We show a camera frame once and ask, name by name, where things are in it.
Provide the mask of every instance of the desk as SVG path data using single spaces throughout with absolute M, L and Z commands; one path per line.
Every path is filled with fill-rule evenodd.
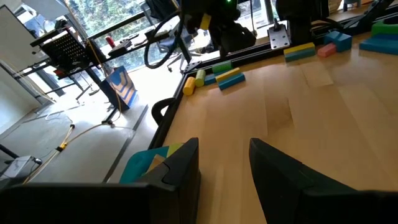
M 265 223 L 253 137 L 355 189 L 398 190 L 397 56 L 359 50 L 368 37 L 329 58 L 249 64 L 246 82 L 182 98 L 164 145 L 199 137 L 198 224 Z

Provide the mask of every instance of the pink block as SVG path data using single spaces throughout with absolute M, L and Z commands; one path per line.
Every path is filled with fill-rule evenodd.
M 323 46 L 318 50 L 318 56 L 321 57 L 329 57 L 334 53 L 336 53 L 336 45 L 334 43 Z

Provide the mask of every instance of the metal frame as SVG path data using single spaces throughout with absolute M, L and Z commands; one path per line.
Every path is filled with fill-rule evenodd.
M 346 20 L 340 21 L 340 23 L 342 23 L 343 25 L 346 25 L 349 22 L 358 19 L 359 17 L 362 17 L 362 16 L 357 16 L 357 17 L 353 17 L 350 19 L 346 19 Z M 398 5 L 388 7 L 384 12 L 381 13 L 381 15 L 378 18 L 376 18 L 373 21 L 373 24 L 376 22 L 379 22 L 381 20 L 384 20 L 384 19 L 391 19 L 393 21 L 396 21 L 396 23 L 398 23 Z M 322 44 L 323 38 L 327 33 L 329 33 L 329 30 L 330 29 L 327 27 L 321 27 L 321 28 L 315 29 L 313 31 L 315 34 L 313 43 L 315 45 Z M 370 30 L 371 30 L 371 26 L 365 26 L 365 27 L 360 27 L 360 29 L 347 28 L 347 29 L 345 29 L 345 32 L 350 35 L 358 35 L 358 34 L 362 34 L 364 32 L 368 32 Z M 211 67 L 214 64 L 225 61 L 225 60 L 230 60 L 234 67 L 239 67 L 239 66 L 242 66 L 242 65 L 245 65 L 248 63 L 258 62 L 260 60 L 276 57 L 279 55 L 283 55 L 283 49 L 271 50 L 270 44 L 267 43 L 267 44 L 250 47 L 248 49 L 229 54 L 224 59 L 214 58 L 211 60 L 207 60 L 207 61 L 202 62 L 201 64 L 197 65 L 194 70 L 190 70 L 188 72 L 182 73 L 183 77 L 180 80 L 180 83 L 178 84 L 178 87 L 173 95 L 173 98 L 175 100 L 167 108 L 167 111 L 165 112 L 165 115 L 164 115 L 162 121 L 160 122 L 159 127 L 157 128 L 155 135 L 149 145 L 149 149 L 154 149 L 154 148 L 163 146 L 164 140 L 167 136 L 170 126 L 173 122 L 174 116 L 178 110 L 178 106 L 181 102 L 181 99 L 183 96 L 183 93 L 182 93 L 183 86 L 188 77 L 195 76 L 198 69 L 204 69 L 207 74 L 211 74 L 212 73 Z

